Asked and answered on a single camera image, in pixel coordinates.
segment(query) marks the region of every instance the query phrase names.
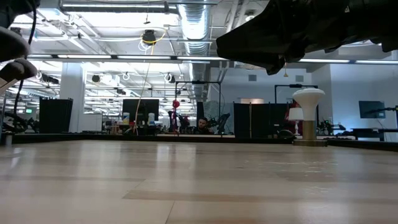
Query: silver duct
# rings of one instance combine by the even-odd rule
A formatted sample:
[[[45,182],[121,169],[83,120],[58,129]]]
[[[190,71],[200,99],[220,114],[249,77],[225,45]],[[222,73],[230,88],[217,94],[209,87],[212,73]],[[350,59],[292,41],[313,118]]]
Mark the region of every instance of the silver duct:
[[[196,4],[179,4],[181,15],[181,29],[184,39],[203,40],[208,38],[210,6]],[[209,45],[206,43],[184,43],[188,55],[208,55]],[[191,80],[205,81],[206,64],[191,63],[189,65]],[[194,86],[195,98],[200,100],[206,97],[203,86]]]

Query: column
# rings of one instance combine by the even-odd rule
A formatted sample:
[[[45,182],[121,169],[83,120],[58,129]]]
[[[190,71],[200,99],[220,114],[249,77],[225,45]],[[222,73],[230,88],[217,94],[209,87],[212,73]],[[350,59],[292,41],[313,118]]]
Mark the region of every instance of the column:
[[[60,99],[73,99],[69,125],[71,133],[82,131],[81,121],[84,114],[85,90],[86,71],[81,67],[81,63],[63,63]]]

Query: person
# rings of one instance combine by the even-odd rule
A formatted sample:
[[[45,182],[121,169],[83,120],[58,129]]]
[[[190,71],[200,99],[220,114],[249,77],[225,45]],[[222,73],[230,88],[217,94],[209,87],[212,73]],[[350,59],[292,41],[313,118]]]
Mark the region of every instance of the person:
[[[195,134],[214,134],[210,128],[207,128],[207,118],[200,118],[198,126],[195,128]]]

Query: red balloon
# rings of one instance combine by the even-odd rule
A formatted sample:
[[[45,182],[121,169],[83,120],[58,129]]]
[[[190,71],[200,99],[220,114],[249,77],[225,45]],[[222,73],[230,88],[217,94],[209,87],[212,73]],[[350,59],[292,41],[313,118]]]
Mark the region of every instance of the red balloon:
[[[173,101],[173,108],[178,108],[180,106],[180,102],[178,102],[177,100]]]

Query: lamp shade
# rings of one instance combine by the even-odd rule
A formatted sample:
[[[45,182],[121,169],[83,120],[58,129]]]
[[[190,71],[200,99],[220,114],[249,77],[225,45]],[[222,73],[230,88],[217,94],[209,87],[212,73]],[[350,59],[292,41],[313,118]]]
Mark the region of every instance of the lamp shade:
[[[324,91],[316,88],[299,90],[293,94],[293,99],[303,109],[304,121],[315,121],[315,109],[324,95]]]
[[[289,110],[289,121],[302,121],[303,119],[303,109],[291,108]]]

